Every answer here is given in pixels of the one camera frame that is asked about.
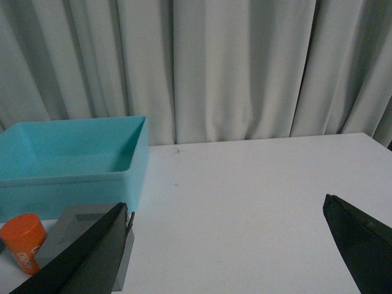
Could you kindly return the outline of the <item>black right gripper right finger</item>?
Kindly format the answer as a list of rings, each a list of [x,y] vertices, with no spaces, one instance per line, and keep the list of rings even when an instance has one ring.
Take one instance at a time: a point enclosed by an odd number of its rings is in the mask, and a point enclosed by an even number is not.
[[[326,195],[323,215],[359,291],[391,293],[391,227],[336,195]]]

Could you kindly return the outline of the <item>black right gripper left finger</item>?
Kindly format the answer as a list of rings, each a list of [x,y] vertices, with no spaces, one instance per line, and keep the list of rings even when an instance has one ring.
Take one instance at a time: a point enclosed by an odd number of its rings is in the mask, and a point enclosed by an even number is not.
[[[123,284],[135,213],[119,202],[12,293],[111,293]]]

